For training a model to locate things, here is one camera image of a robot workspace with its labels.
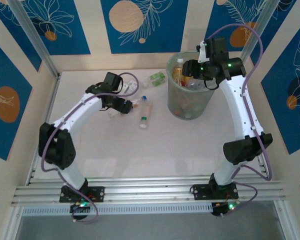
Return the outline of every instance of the bottle label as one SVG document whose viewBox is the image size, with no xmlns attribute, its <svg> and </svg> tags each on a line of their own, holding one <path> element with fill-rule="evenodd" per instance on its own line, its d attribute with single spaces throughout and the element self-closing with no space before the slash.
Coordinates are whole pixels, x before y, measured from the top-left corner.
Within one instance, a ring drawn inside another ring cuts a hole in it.
<svg viewBox="0 0 300 240">
<path fill-rule="evenodd" d="M 182 68 L 176 67 L 172 73 L 172 78 L 174 79 L 175 83 L 178 85 L 184 84 L 184 76 L 182 75 Z"/>
<path fill-rule="evenodd" d="M 137 83 L 135 81 L 130 81 L 128 84 L 124 84 L 127 85 L 127 89 L 124 92 L 125 94 L 131 94 L 137 88 Z"/>
</svg>

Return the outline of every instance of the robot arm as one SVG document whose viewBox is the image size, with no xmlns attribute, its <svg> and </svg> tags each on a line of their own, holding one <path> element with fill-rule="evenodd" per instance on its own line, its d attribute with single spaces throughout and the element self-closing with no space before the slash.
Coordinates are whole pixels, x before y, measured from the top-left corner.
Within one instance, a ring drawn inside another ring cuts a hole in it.
<svg viewBox="0 0 300 240">
<path fill-rule="evenodd" d="M 132 109 L 132 102 L 123 98 L 107 95 L 118 90 L 123 79 L 108 72 L 103 82 L 88 87 L 81 100 L 64 116 L 52 124 L 44 123 L 39 133 L 39 156 L 43 156 L 49 137 L 61 125 L 48 146 L 45 161 L 57 166 L 62 177 L 76 190 L 87 195 L 88 181 L 84 178 L 74 162 L 76 157 L 72 141 L 73 134 L 96 112 L 102 108 L 113 108 L 123 114 Z"/>
<path fill-rule="evenodd" d="M 220 87 L 225 95 L 234 124 L 235 141 L 223 145 L 225 158 L 217 171 L 211 175 L 209 184 L 202 185 L 204 189 L 202 195 L 207 197 L 202 199 L 225 199 L 227 192 L 236 187 L 232 177 L 238 167 L 262 153 L 256 133 L 265 148 L 272 143 L 273 139 L 270 133 L 264 133 L 256 117 L 247 87 L 243 96 L 242 88 L 245 85 L 246 70 L 240 58 L 229 58 L 226 39 L 221 37 L 202 41 L 197 46 L 197 51 L 198 60 L 186 61 L 183 64 L 182 74 L 203 80 L 204 83 L 215 79 L 217 88 Z M 253 127 L 243 97 L 254 119 Z"/>
</svg>

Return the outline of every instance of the gray trash bin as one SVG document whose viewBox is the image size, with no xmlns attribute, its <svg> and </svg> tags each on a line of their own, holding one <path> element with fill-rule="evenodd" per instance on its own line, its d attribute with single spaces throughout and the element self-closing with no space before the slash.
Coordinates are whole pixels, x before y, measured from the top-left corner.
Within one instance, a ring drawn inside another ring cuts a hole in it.
<svg viewBox="0 0 300 240">
<path fill-rule="evenodd" d="M 191 59 L 198 59 L 199 52 L 183 51 L 173 55 L 166 65 L 166 73 L 168 75 L 168 108 L 170 112 L 177 118 L 184 120 L 192 120 L 198 118 L 205 110 L 213 90 L 207 88 L 199 90 L 190 90 L 178 85 L 172 78 L 174 66 L 177 59 L 184 59 L 184 63 Z M 215 79 L 207 81 L 208 88 L 216 86 Z"/>
</svg>

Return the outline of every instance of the cable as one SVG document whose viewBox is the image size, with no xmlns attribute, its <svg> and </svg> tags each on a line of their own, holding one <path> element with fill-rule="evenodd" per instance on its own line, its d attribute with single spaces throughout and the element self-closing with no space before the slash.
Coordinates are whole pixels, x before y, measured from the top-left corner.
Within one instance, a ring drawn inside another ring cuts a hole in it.
<svg viewBox="0 0 300 240">
<path fill-rule="evenodd" d="M 225 214 L 222 214 L 222 215 L 219 215 L 218 217 L 224 217 L 224 216 L 228 216 L 230 214 L 233 214 L 234 212 L 236 212 L 237 210 L 247 206 L 249 203 L 251 203 L 258 195 L 258 190 L 254 187 L 254 186 L 251 186 L 251 185 L 248 185 L 248 184 L 245 184 L 245 183 L 239 183 L 237 181 L 234 181 L 233 182 L 234 184 L 237 184 L 237 185 L 241 185 L 241 186 L 244 186 L 244 187 L 247 187 L 247 188 L 251 188 L 251 189 L 254 189 L 255 193 L 254 193 L 254 196 L 252 198 L 250 198 L 248 201 L 245 201 L 245 202 L 241 202 L 237 207 L 235 207 L 234 209 L 232 210 L 229 210 L 227 213 Z"/>
<path fill-rule="evenodd" d="M 219 88 L 219 84 L 217 84 L 216 87 L 214 87 L 214 88 L 208 88 L 208 87 L 207 87 L 207 81 L 206 81 L 206 80 L 203 80 L 203 83 L 204 83 L 204 86 L 205 86 L 207 89 L 209 89 L 210 91 L 216 90 L 216 89 Z"/>
<path fill-rule="evenodd" d="M 272 168 L 271 168 L 271 165 L 270 165 L 270 161 L 269 161 L 269 157 L 268 157 L 268 154 L 267 154 L 267 151 L 266 151 L 266 148 L 256 130 L 256 126 L 255 126 L 255 121 L 254 121 L 254 118 L 252 116 L 252 113 L 251 113 L 251 110 L 250 110 L 250 107 L 249 107 L 249 104 L 248 104 L 248 100 L 247 100 L 247 97 L 246 97 L 246 86 L 247 86 L 247 83 L 251 77 L 251 75 L 254 73 L 254 71 L 256 70 L 256 68 L 258 67 L 260 61 L 261 61 L 261 58 L 263 56 L 263 52 L 264 52 L 264 47 L 263 47 L 263 44 L 262 44 L 262 41 L 261 41 L 261 38 L 259 36 L 259 34 L 250 26 L 247 26 L 247 25 L 244 25 L 244 24 L 240 24 L 240 23 L 231 23 L 231 24 L 228 24 L 228 25 L 225 25 L 221 28 L 219 28 L 217 31 L 215 31 L 211 36 L 209 36 L 207 39 L 210 39 L 212 38 L 214 35 L 218 34 L 219 32 L 221 32 L 222 30 L 226 29 L 226 28 L 229 28 L 229 27 L 244 27 L 244 28 L 247 28 L 249 29 L 257 38 L 258 42 L 259 42 L 259 45 L 260 45 L 260 53 L 259 53 L 259 58 L 257 60 L 257 62 L 255 63 L 254 67 L 252 68 L 252 70 L 249 72 L 249 74 L 245 77 L 245 80 L 243 82 L 243 85 L 242 85 L 242 91 L 241 91 L 241 94 L 242 94 L 242 98 L 243 98 L 243 102 L 244 102 L 244 105 L 245 105 L 245 108 L 246 108 L 246 111 L 248 113 L 248 116 L 249 116 L 249 120 L 250 120 L 250 123 L 251 123 L 251 127 L 253 129 L 253 132 L 254 132 L 254 135 L 256 136 L 256 139 L 258 140 L 259 142 L 259 145 L 262 149 L 262 153 L 264 155 L 264 159 L 265 159 L 265 162 L 266 162 L 266 165 L 268 167 L 268 173 L 269 173 L 269 177 L 264 177 L 262 175 L 262 178 L 265 179 L 266 181 L 271 181 L 272 177 L 273 177 L 273 174 L 272 174 Z M 261 176 L 261 174 L 259 174 L 259 172 L 257 170 L 255 170 L 254 168 L 252 167 L 248 167 L 246 165 L 242 165 L 243 167 L 247 167 L 249 168 L 250 170 L 254 171 L 255 173 L 257 173 L 259 176 Z"/>
<path fill-rule="evenodd" d="M 256 70 L 256 68 L 258 67 L 261 59 L 262 59 L 262 56 L 263 56 L 263 52 L 264 52 L 264 47 L 263 47 L 263 44 L 262 44 L 262 41 L 261 41 L 261 38 L 260 38 L 260 35 L 250 26 L 247 26 L 247 25 L 244 25 L 244 24 L 240 24 L 240 23 L 231 23 L 231 24 L 228 24 L 228 25 L 225 25 L 221 28 L 219 28 L 217 31 L 215 31 L 211 36 L 209 36 L 207 39 L 210 39 L 212 38 L 213 36 L 215 36 L 216 34 L 218 34 L 219 32 L 221 32 L 222 30 L 226 29 L 226 28 L 229 28 L 229 27 L 244 27 L 244 28 L 247 28 L 249 29 L 257 38 L 258 42 L 259 42 L 259 45 L 260 45 L 260 53 L 259 53 L 259 58 L 257 60 L 257 62 L 255 63 L 255 65 L 253 66 L 252 70 L 249 72 L 249 74 L 245 77 L 245 80 L 243 82 L 243 85 L 242 85 L 242 91 L 241 91 L 241 94 L 242 94 L 242 98 L 243 98 L 243 102 L 244 102 L 244 105 L 245 105 L 245 108 L 246 108 L 246 111 L 248 113 L 248 116 L 249 116 L 249 120 L 250 120 L 250 123 L 251 123 L 251 128 L 253 129 L 253 132 L 254 132 L 254 135 L 256 136 L 256 139 L 258 140 L 259 142 L 259 145 L 262 149 L 262 153 L 264 155 L 264 158 L 265 158 L 265 162 L 266 162 L 266 165 L 268 167 L 268 174 L 269 176 L 266 177 L 266 176 L 263 176 L 261 173 L 259 173 L 257 170 L 255 170 L 253 167 L 250 167 L 250 166 L 247 166 L 247 165 L 241 165 L 239 166 L 236 171 L 233 173 L 233 175 L 231 176 L 231 179 L 233 179 L 237 173 L 240 171 L 240 167 L 244 167 L 244 168 L 247 168 L 247 169 L 250 169 L 251 171 L 255 172 L 256 174 L 258 174 L 261 178 L 263 178 L 264 180 L 266 181 L 271 181 L 272 177 L 273 177 L 273 174 L 272 174 L 272 168 L 271 168 L 271 165 L 270 165 L 270 161 L 269 161 L 269 157 L 268 157 L 268 154 L 267 154 L 267 151 L 266 151 L 266 148 L 259 136 L 259 133 L 257 132 L 257 129 L 256 129 L 256 126 L 255 126 L 255 121 L 254 121 L 254 118 L 252 116 L 252 112 L 250 110 L 250 107 L 249 107 L 249 104 L 248 104 L 248 100 L 247 100 L 247 97 L 246 97 L 246 86 L 248 84 L 248 81 L 251 77 L 251 75 L 254 73 L 254 71 Z M 251 188 L 251 189 L 254 189 L 255 190 L 255 194 L 254 196 L 249 199 L 248 201 L 246 202 L 243 202 L 241 203 L 238 207 L 236 207 L 235 209 L 233 210 L 230 210 L 228 211 L 226 214 L 223 214 L 221 217 L 225 216 L 225 215 L 229 215 L 235 211 L 237 211 L 239 208 L 242 208 L 246 205 L 248 205 L 249 203 L 251 203 L 258 195 L 258 190 L 254 187 L 254 186 L 251 186 L 251 185 L 248 185 L 248 184 L 245 184 L 245 183 L 239 183 L 239 182 L 236 182 L 236 181 L 233 181 L 233 183 L 237 184 L 237 185 L 241 185 L 241 186 L 245 186 L 245 187 L 248 187 L 248 188 Z"/>
<path fill-rule="evenodd" d="M 113 96 L 113 97 L 120 97 L 120 98 L 126 98 L 126 97 L 130 97 L 132 96 L 133 94 L 135 94 L 138 89 L 139 89 L 139 80 L 138 78 L 130 73 L 130 72 L 123 72 L 121 74 L 119 74 L 119 76 L 122 76 L 122 75 L 130 75 L 132 77 L 134 77 L 135 81 L 136 81 L 136 89 L 129 93 L 129 94 L 125 94 L 125 95 L 120 95 L 120 94 L 114 94 L 114 93 L 98 93 L 98 94 L 95 94 L 91 97 L 88 97 L 83 103 L 80 103 L 79 105 L 77 105 L 63 120 L 63 122 L 61 122 L 52 132 L 52 134 L 50 135 L 50 137 L 48 138 L 45 146 L 44 146 L 44 149 L 43 149 L 43 153 L 42 153 L 42 157 L 41 157 L 41 169 L 43 172 L 47 173 L 47 172 L 51 172 L 51 171 L 57 171 L 59 177 L 61 178 L 61 180 L 73 191 L 75 192 L 76 194 L 80 195 L 82 198 L 84 198 L 85 200 L 87 200 L 95 209 L 96 211 L 96 215 L 93 219 L 91 220 L 88 220 L 88 221 L 79 221 L 79 220 L 76 220 L 74 219 L 74 212 L 72 212 L 72 215 L 71 217 L 73 218 L 73 221 L 74 222 L 79 222 L 79 223 L 83 223 L 83 224 L 90 224 L 90 223 L 93 223 L 95 221 L 98 220 L 98 208 L 97 206 L 94 204 L 94 202 L 92 200 L 90 200 L 90 198 L 88 198 L 86 195 L 84 195 L 83 193 L 81 193 L 80 191 L 78 191 L 77 189 L 75 189 L 70 183 L 67 182 L 67 180 L 62 176 L 61 172 L 59 171 L 58 168 L 50 168 L 50 169 L 45 169 L 45 158 L 46 158 L 46 154 L 47 154 L 47 151 L 48 151 L 48 148 L 49 148 L 49 145 L 52 141 L 52 139 L 54 138 L 54 136 L 56 135 L 57 131 L 61 128 L 61 126 L 79 109 L 81 108 L 85 103 L 89 102 L 90 100 L 94 99 L 94 98 L 98 98 L 100 96 Z"/>
<path fill-rule="evenodd" d="M 99 110 L 99 112 L 107 111 L 109 108 L 110 108 L 110 107 L 107 107 L 107 108 L 105 108 L 105 109 L 101 109 L 101 110 Z"/>
</svg>

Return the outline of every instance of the plastic bottle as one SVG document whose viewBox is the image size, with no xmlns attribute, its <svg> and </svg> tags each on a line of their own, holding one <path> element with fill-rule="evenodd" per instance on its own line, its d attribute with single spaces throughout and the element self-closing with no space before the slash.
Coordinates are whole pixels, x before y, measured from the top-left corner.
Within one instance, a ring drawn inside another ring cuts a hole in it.
<svg viewBox="0 0 300 240">
<path fill-rule="evenodd" d="M 133 108 L 134 109 L 137 108 L 141 104 L 141 102 L 146 100 L 146 99 L 147 99 L 146 96 L 142 96 L 140 98 L 131 100 Z M 108 115 L 111 119 L 114 119 L 118 116 L 121 116 L 121 112 L 119 112 L 119 111 L 117 111 L 113 108 L 109 109 L 107 112 L 108 112 Z"/>
<path fill-rule="evenodd" d="M 146 88 L 157 87 L 166 82 L 165 74 L 160 71 L 148 77 L 147 83 L 145 85 Z"/>
<path fill-rule="evenodd" d="M 153 102 L 151 100 L 145 100 L 142 102 L 140 111 L 140 128 L 146 129 L 148 127 L 148 120 L 151 115 Z"/>
<path fill-rule="evenodd" d="M 205 84 L 203 80 L 191 78 L 187 81 L 186 88 L 191 90 L 204 89 Z"/>
<path fill-rule="evenodd" d="M 176 65 L 173 68 L 172 72 L 172 78 L 175 81 L 176 84 L 180 86 L 186 86 L 185 85 L 185 76 L 182 75 L 182 67 L 184 64 L 184 59 L 183 58 L 178 58 L 176 60 Z"/>
<path fill-rule="evenodd" d="M 146 101 L 146 100 L 147 100 L 147 97 L 146 97 L 146 96 L 142 96 L 142 97 L 140 97 L 140 98 L 137 98 L 137 99 L 135 99 L 135 100 L 132 100 L 131 102 L 132 102 L 133 108 L 134 108 L 134 109 L 137 108 L 137 107 L 141 104 L 141 102 Z"/>
</svg>

